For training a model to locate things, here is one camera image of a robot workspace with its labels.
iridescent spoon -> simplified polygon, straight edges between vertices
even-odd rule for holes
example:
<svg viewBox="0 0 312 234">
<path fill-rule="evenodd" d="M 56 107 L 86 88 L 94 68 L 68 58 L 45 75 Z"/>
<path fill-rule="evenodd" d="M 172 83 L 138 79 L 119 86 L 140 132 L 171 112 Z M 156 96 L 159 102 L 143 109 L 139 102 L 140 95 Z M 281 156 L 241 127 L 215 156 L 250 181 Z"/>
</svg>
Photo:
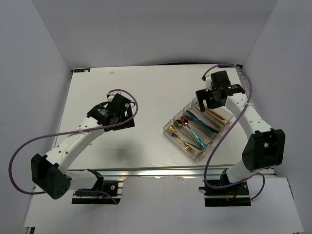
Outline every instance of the iridescent spoon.
<svg viewBox="0 0 312 234">
<path fill-rule="evenodd" d="M 195 136 L 197 142 L 199 143 L 199 145 L 201 145 L 203 148 L 206 147 L 206 145 L 204 144 L 204 142 L 202 142 L 199 137 L 197 136 L 197 134 L 190 128 L 189 126 L 189 120 L 185 117 L 185 116 L 182 116 L 181 119 L 180 119 L 181 123 L 183 126 L 186 126 L 189 128 L 189 130 L 193 133 L 193 135 Z"/>
</svg>

gold utensil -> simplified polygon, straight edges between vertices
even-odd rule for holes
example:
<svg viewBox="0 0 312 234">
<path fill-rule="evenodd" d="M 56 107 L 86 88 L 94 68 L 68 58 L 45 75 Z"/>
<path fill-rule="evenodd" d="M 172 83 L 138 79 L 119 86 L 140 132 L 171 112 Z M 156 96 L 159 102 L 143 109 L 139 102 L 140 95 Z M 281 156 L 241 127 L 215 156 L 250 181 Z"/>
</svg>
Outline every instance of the gold utensil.
<svg viewBox="0 0 312 234">
<path fill-rule="evenodd" d="M 171 131 L 171 130 L 168 130 L 168 129 L 167 129 L 167 132 L 170 133 L 170 135 L 172 135 L 173 138 L 177 138 L 177 139 L 179 139 L 179 140 L 181 140 L 181 141 L 185 141 L 186 144 L 189 144 L 190 146 L 192 146 L 192 147 L 194 147 L 194 148 L 196 148 L 196 149 L 198 149 L 198 150 L 202 150 L 202 149 L 203 149 L 203 148 L 200 148 L 200 147 L 198 147 L 198 146 L 196 146 L 196 145 L 194 145 L 194 144 L 192 144 L 192 143 L 190 143 L 190 142 L 184 140 L 184 139 L 181 138 L 181 137 L 178 137 L 178 136 L 177 136 L 173 131 Z"/>
<path fill-rule="evenodd" d="M 186 126 L 191 132 L 192 134 L 194 135 L 196 141 L 198 142 L 198 144 L 202 147 L 202 148 L 205 148 L 206 145 L 204 142 L 202 142 L 199 137 L 197 136 L 197 134 L 191 129 L 191 127 L 189 126 L 189 120 L 185 117 L 185 116 L 182 116 L 181 119 L 177 119 L 176 120 L 178 123 L 181 123 L 183 126 Z"/>
<path fill-rule="evenodd" d="M 225 122 L 223 120 L 221 120 L 218 116 L 216 116 L 213 112 L 210 112 L 210 110 L 206 110 L 206 112 L 208 114 L 210 114 L 212 117 L 214 117 L 217 121 L 219 121 L 220 123 L 222 123 L 223 125 L 225 125 Z"/>
<path fill-rule="evenodd" d="M 175 127 L 174 127 L 173 125 L 171 125 L 171 126 L 169 127 L 169 129 L 170 129 L 174 134 L 176 134 L 176 136 L 182 141 L 182 143 L 183 143 L 183 145 L 184 145 L 184 148 L 185 148 L 186 150 L 190 151 L 191 153 L 195 153 L 195 150 L 194 150 L 191 146 L 189 146 L 188 144 L 186 144 L 185 140 L 184 140 L 182 137 L 180 137 L 180 135 L 177 133 L 177 131 L 176 131 L 176 129 L 175 129 Z"/>
</svg>

white wall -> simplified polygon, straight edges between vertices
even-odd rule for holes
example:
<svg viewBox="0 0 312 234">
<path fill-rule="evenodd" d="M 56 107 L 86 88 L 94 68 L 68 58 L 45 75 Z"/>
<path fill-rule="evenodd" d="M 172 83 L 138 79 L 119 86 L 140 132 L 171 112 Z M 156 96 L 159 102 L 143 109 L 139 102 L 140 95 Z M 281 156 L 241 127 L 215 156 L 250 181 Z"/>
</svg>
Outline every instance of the white wall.
<svg viewBox="0 0 312 234">
<path fill-rule="evenodd" d="M 30 196 L 9 182 L 8 163 L 25 141 L 56 131 L 70 71 L 30 0 L 4 0 L 0 7 L 0 232 L 19 234 Z M 30 159 L 51 140 L 26 147 L 13 167 L 16 182 L 31 190 Z"/>
<path fill-rule="evenodd" d="M 32 0 L 68 66 L 243 64 L 277 0 Z"/>
<path fill-rule="evenodd" d="M 265 120 L 286 133 L 283 164 L 303 227 L 312 233 L 312 1 L 279 0 L 244 69 Z"/>
</svg>

white tabletop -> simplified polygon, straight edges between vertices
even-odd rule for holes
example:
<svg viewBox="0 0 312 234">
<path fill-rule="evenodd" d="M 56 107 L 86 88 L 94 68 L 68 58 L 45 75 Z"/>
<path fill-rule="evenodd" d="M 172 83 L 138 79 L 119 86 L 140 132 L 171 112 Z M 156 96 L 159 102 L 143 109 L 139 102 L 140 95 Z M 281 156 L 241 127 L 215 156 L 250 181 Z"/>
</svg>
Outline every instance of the white tabletop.
<svg viewBox="0 0 312 234">
<path fill-rule="evenodd" d="M 255 195 L 261 178 L 247 181 Z M 71 204 L 72 193 L 58 200 L 32 198 L 26 227 L 35 234 L 291 234 L 303 232 L 285 178 L 267 178 L 259 198 L 247 207 L 205 207 L 201 178 L 131 177 L 118 205 Z"/>
<path fill-rule="evenodd" d="M 211 65 L 164 65 L 91 68 L 73 73 L 60 132 L 78 127 L 86 113 L 106 101 L 108 91 L 116 88 L 130 92 L 138 101 L 135 127 L 110 131 L 88 146 L 70 169 L 146 168 L 205 165 L 208 154 L 193 161 L 165 135 L 163 126 L 205 87 L 201 80 Z M 234 68 L 226 70 L 232 84 L 240 83 Z M 64 140 L 58 137 L 57 143 Z M 247 143 L 238 124 L 217 150 L 211 165 L 231 165 L 241 160 Z"/>
</svg>

gold fork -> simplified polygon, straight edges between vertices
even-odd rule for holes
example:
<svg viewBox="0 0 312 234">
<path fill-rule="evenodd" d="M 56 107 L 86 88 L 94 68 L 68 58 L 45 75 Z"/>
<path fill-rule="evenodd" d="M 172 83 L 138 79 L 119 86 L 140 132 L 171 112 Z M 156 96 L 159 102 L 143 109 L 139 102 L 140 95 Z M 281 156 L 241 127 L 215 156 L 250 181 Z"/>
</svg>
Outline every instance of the gold fork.
<svg viewBox="0 0 312 234">
<path fill-rule="evenodd" d="M 198 150 L 202 150 L 202 149 L 203 149 L 203 148 L 200 148 L 200 147 L 198 147 L 198 146 L 196 146 L 196 145 L 194 145 L 194 144 L 192 144 L 192 143 L 190 143 L 190 142 L 184 140 L 184 139 L 181 138 L 181 137 L 178 137 L 173 131 L 171 131 L 171 130 L 169 130 L 169 129 L 167 129 L 167 132 L 170 133 L 170 135 L 171 135 L 173 138 L 177 138 L 177 139 L 183 140 L 183 141 L 185 141 L 186 144 L 190 145 L 190 146 L 193 147 L 193 148 L 196 148 L 196 149 L 198 149 Z"/>
<path fill-rule="evenodd" d="M 185 140 L 183 140 L 182 137 L 180 137 L 180 135 L 177 133 L 175 127 L 173 125 L 170 126 L 169 128 L 172 132 L 174 132 L 174 134 L 176 134 L 176 136 L 182 141 L 182 143 L 184 144 L 184 148 L 188 151 L 190 151 L 191 153 L 195 153 L 195 150 L 189 146 L 188 144 L 186 144 Z"/>
</svg>

